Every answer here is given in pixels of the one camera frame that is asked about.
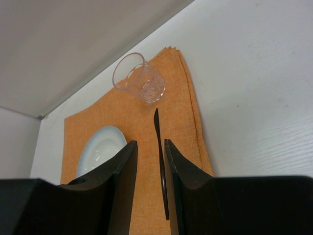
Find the clear plastic cup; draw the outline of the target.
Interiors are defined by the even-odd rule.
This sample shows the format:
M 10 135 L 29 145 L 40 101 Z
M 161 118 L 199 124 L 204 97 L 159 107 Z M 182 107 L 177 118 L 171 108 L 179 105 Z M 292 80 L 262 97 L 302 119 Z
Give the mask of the clear plastic cup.
M 148 104 L 159 101 L 165 93 L 165 81 L 148 63 L 141 53 L 125 55 L 112 74 L 113 86 L 145 101 Z

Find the white paper plate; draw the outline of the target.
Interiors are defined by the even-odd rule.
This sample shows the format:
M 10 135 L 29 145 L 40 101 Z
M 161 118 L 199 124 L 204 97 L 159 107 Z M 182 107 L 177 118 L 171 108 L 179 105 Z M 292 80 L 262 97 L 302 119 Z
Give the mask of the white paper plate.
M 76 177 L 97 168 L 114 157 L 127 141 L 115 126 L 105 126 L 96 131 L 85 145 L 77 166 Z

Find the black plastic knife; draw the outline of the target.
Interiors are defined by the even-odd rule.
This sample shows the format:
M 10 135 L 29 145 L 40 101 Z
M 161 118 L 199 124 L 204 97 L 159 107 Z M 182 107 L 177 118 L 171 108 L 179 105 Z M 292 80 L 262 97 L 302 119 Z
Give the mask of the black plastic knife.
M 158 108 L 156 108 L 154 113 L 154 126 L 157 136 L 158 142 L 158 152 L 159 152 L 159 168 L 160 168 L 160 181 L 161 181 L 161 189 L 162 189 L 162 198 L 164 204 L 164 211 L 166 220 L 169 220 L 169 209 L 168 209 L 168 197 L 167 197 L 167 189 L 166 189 L 166 177 L 165 177 L 165 166 L 164 166 L 164 157 L 163 150 L 161 144 L 161 134 L 160 134 L 160 124 L 159 124 L 159 114 Z

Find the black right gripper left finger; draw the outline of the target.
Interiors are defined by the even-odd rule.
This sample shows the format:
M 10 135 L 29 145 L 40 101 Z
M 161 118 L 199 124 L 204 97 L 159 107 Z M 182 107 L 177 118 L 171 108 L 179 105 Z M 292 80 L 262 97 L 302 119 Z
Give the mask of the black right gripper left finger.
M 130 141 L 107 162 L 68 184 L 61 184 L 67 198 L 57 233 L 129 234 L 137 159 L 137 141 Z

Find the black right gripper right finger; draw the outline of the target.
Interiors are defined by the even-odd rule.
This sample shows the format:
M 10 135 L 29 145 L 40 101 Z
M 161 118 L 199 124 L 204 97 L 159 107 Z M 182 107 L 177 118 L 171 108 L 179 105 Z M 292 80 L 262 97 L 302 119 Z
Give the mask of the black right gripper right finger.
M 214 234 L 213 177 L 185 158 L 170 139 L 164 141 L 164 147 L 171 233 Z

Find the orange cloth placemat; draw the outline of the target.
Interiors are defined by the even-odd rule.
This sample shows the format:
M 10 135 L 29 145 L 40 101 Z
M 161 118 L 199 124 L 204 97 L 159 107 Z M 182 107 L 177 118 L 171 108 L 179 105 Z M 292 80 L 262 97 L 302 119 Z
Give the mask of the orange cloth placemat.
M 162 139 L 170 139 L 184 157 L 213 174 L 192 78 L 182 53 L 174 47 L 166 47 L 150 64 L 165 81 L 166 90 L 160 101 L 148 104 L 129 92 L 112 89 L 64 121 L 63 184 L 75 179 L 83 149 L 100 128 L 115 126 L 126 140 L 137 141 L 137 176 L 130 223 L 132 235 L 170 234 L 160 184 L 155 111 L 159 112 Z

